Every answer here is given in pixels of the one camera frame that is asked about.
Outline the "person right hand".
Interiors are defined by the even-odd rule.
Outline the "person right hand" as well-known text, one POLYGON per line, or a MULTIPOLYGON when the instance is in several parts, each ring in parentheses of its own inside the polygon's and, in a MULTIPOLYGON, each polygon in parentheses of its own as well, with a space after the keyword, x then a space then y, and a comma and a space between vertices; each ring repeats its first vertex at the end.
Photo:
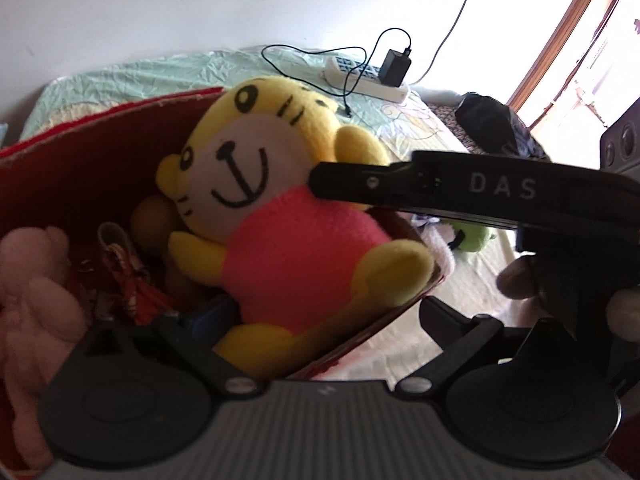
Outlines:
MULTIPOLYGON (((542 299, 536 282, 534 256, 523 256, 509 263, 496 278, 498 291, 511 303, 503 311, 504 318, 516 326, 532 327, 540 318, 558 318, 566 324, 582 320, 581 314, 553 309, 542 299)), ((605 309, 610 331, 624 341, 639 342, 639 289, 618 290, 605 309)))

